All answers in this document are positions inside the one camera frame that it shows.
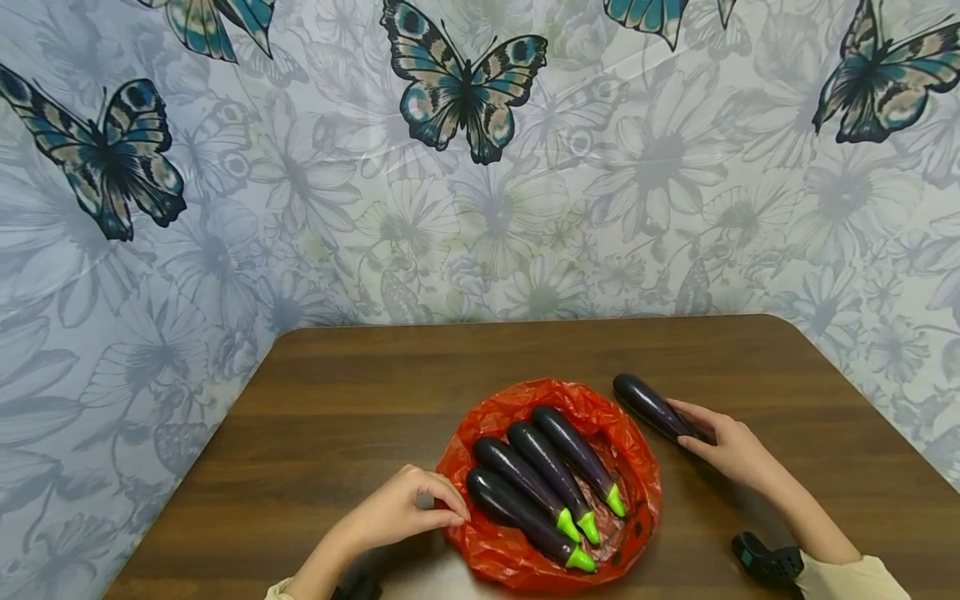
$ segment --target brown tabletop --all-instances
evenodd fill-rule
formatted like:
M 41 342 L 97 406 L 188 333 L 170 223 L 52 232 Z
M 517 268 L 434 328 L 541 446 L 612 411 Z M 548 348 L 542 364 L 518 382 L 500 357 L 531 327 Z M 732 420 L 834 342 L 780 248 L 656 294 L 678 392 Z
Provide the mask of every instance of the brown tabletop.
M 865 553 L 917 599 L 960 597 L 960 496 L 790 324 L 706 317 L 306 329 L 271 350 L 107 598 L 253 598 L 405 463 L 432 468 L 467 410 L 520 380 L 612 397 L 634 372 L 748 422 Z M 660 460 L 660 529 L 586 598 L 781 598 L 730 552 L 790 542 L 752 494 L 640 427 Z M 385 599 L 504 597 L 439 535 L 371 558 Z

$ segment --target beige sleeve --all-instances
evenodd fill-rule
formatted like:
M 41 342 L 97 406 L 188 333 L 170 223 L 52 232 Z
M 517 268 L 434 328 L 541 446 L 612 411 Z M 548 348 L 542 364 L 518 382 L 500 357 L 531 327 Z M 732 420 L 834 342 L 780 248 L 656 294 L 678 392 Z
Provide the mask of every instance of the beige sleeve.
M 290 594 L 283 593 L 283 591 L 287 588 L 287 585 L 290 584 L 291 579 L 293 579 L 293 577 L 287 577 L 280 583 L 268 589 L 267 597 L 263 600 L 294 600 L 294 597 Z
M 804 600 L 910 600 L 894 576 L 877 557 L 865 556 L 859 563 L 825 564 L 800 553 L 804 571 L 797 585 Z

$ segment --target wall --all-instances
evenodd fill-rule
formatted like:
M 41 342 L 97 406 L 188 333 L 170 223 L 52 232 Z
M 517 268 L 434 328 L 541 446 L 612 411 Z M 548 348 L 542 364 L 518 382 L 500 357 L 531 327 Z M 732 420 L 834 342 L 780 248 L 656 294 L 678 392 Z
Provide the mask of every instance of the wall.
M 131 146 L 169 167 L 123 171 L 166 208 L 130 203 L 133 240 L 108 241 L 66 176 L 95 161 L 42 154 L 3 80 L 0 597 L 96 597 L 274 338 L 309 325 L 771 312 L 960 486 L 960 97 L 882 143 L 838 143 L 843 110 L 817 135 L 854 0 L 721 2 L 726 29 L 693 0 L 675 51 L 600 0 L 419 0 L 464 57 L 547 39 L 489 165 L 464 132 L 411 138 L 380 2 L 235 2 L 271 17 L 273 55 L 223 17 L 237 64 L 177 40 L 181 4 L 0 5 L 2 62 L 38 95 L 103 130 L 147 78 L 171 139 Z M 877 11 L 902 40 L 958 9 Z

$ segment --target plastic sheet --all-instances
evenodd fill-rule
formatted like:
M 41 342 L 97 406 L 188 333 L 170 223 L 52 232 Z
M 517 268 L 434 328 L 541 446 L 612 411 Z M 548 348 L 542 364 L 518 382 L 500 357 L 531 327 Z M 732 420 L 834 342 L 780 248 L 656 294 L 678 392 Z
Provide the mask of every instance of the plastic sheet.
M 617 481 L 627 504 L 617 519 L 578 476 L 596 513 L 601 544 L 582 547 L 597 562 L 596 573 L 567 570 L 553 564 L 513 528 L 490 521 L 467 494 L 467 473 L 476 462 L 469 449 L 480 436 L 506 441 L 507 427 L 527 420 L 540 404 L 560 409 L 583 434 Z M 473 573 L 509 588 L 572 593 L 622 577 L 636 563 L 660 521 L 660 466 L 636 424 L 619 406 L 579 383 L 538 379 L 515 384 L 471 410 L 457 428 L 437 465 L 467 499 L 472 520 L 444 531 Z

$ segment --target purple eggplant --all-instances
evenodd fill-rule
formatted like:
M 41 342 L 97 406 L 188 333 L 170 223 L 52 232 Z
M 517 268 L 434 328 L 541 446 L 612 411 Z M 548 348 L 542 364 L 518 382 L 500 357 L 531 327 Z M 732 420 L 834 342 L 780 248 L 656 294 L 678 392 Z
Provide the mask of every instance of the purple eggplant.
M 647 421 L 667 439 L 676 442 L 680 436 L 697 437 L 697 432 L 680 414 L 636 375 L 621 373 L 613 378 L 613 391 L 620 403 Z
M 551 561 L 587 573 L 596 570 L 589 554 L 557 531 L 536 506 L 496 473 L 484 468 L 471 470 L 467 473 L 467 492 L 494 519 L 523 532 L 530 545 Z
M 564 506 L 556 493 L 540 474 L 497 438 L 484 436 L 473 443 L 473 458 L 482 466 L 506 479 L 531 502 L 544 509 L 554 521 L 554 526 L 580 543 L 580 532 L 573 524 L 570 509 Z
M 517 421 L 507 427 L 510 446 L 537 470 L 543 480 L 570 509 L 574 522 L 592 544 L 600 543 L 596 515 L 587 504 L 577 480 L 566 466 L 564 456 L 546 437 L 529 423 Z
M 597 492 L 619 517 L 627 515 L 620 497 L 620 488 L 607 472 L 607 468 L 600 462 L 590 444 L 584 440 L 580 432 L 564 415 L 552 406 L 538 406 L 530 414 L 530 422 L 534 424 L 550 442 L 553 443 L 566 459 L 580 471 L 587 483 Z

